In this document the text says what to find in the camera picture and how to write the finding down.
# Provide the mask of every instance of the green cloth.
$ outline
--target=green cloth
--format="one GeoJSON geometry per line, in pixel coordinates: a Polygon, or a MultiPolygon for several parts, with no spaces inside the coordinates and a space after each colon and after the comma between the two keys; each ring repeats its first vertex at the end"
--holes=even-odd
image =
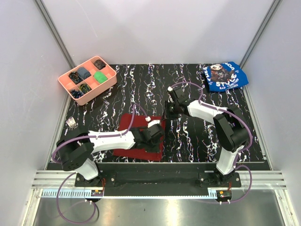
{"type": "Polygon", "coordinates": [[[108,80],[108,78],[102,72],[95,72],[94,78],[101,84],[108,80]]]}

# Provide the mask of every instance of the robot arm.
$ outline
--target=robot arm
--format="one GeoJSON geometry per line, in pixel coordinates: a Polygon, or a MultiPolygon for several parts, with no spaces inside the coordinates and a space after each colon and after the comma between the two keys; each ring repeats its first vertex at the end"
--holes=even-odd
{"type": "Polygon", "coordinates": [[[246,128],[236,119],[221,110],[230,111],[245,121],[238,108],[227,109],[209,104],[200,105],[198,100],[190,99],[181,88],[168,88],[170,98],[166,101],[165,117],[178,118],[178,114],[197,117],[215,125],[219,142],[222,146],[221,156],[216,165],[217,180],[223,181],[234,172],[233,162],[239,150],[249,139],[246,128]]]}
{"type": "Polygon", "coordinates": [[[95,132],[77,127],[68,135],[57,142],[57,146],[63,142],[80,136],[92,136],[93,138],[82,139],[63,146],[58,154],[64,171],[74,170],[86,180],[92,180],[99,175],[99,170],[92,160],[92,153],[111,149],[142,149],[146,152],[157,152],[158,144],[164,135],[160,121],[151,121],[148,127],[131,128],[126,134],[124,131],[95,132]]]}

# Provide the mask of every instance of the orange plastic tray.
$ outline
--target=orange plastic tray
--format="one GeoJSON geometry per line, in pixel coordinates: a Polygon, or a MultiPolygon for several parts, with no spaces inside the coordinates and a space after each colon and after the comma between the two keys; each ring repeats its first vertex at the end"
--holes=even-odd
{"type": "Polygon", "coordinates": [[[58,81],[60,82],[60,84],[65,88],[65,90],[69,93],[69,95],[71,96],[71,98],[73,100],[75,100],[79,105],[84,105],[87,102],[89,102],[90,100],[92,100],[93,98],[95,98],[96,96],[98,96],[99,94],[103,93],[104,91],[106,91],[108,88],[112,87],[113,85],[115,85],[117,83],[117,78],[116,78],[116,71],[111,68],[103,59],[101,59],[99,56],[95,56],[89,60],[87,60],[86,62],[78,65],[77,67],[73,68],[72,70],[68,71],[67,73],[61,75],[58,78],[58,81]],[[96,60],[102,60],[105,64],[106,67],[98,70],[97,67],[94,66],[94,62],[96,60]],[[70,78],[69,78],[69,74],[73,71],[77,71],[77,69],[79,67],[84,67],[86,68],[90,73],[91,76],[88,77],[87,79],[83,80],[81,83],[79,84],[75,84],[70,78]],[[95,72],[102,72],[104,73],[104,75],[108,78],[107,81],[103,82],[103,83],[99,83],[95,78],[94,78],[94,74],[95,72]],[[72,89],[74,90],[79,90],[79,87],[81,84],[87,84],[92,90],[87,92],[85,95],[83,95],[82,97],[75,99],[70,91],[72,89]]]}

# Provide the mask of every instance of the black and white marble surface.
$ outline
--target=black and white marble surface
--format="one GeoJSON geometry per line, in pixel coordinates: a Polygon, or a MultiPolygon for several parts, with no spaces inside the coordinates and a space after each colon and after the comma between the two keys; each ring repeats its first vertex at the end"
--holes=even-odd
{"type": "MultiPolygon", "coordinates": [[[[202,101],[209,104],[229,107],[237,106],[245,116],[253,132],[253,145],[244,151],[239,161],[263,161],[263,155],[254,130],[248,106],[242,89],[227,90],[223,93],[210,93],[203,75],[204,64],[174,65],[112,65],[117,72],[117,84],[84,106],[71,100],[66,119],[73,116],[78,124],[89,130],[114,131],[124,113],[132,112],[132,104],[139,103],[148,115],[161,116],[164,101],[167,100],[167,87],[180,81],[191,81],[203,87],[202,101]]],[[[183,84],[182,88],[191,98],[198,98],[196,87],[183,84]]],[[[65,124],[62,136],[69,131],[65,124]]],[[[166,137],[161,162],[215,162],[221,146],[214,125],[197,118],[182,116],[166,123],[166,137]]],[[[145,162],[140,159],[118,157],[113,151],[97,153],[96,162],[145,162]]]]}

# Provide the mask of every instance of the printed face graphic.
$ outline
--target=printed face graphic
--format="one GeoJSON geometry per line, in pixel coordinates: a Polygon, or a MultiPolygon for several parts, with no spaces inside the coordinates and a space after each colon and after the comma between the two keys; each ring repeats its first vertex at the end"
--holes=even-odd
{"type": "Polygon", "coordinates": [[[222,69],[222,66],[221,65],[212,65],[212,66],[210,66],[210,68],[212,70],[218,71],[218,70],[222,69]]]}

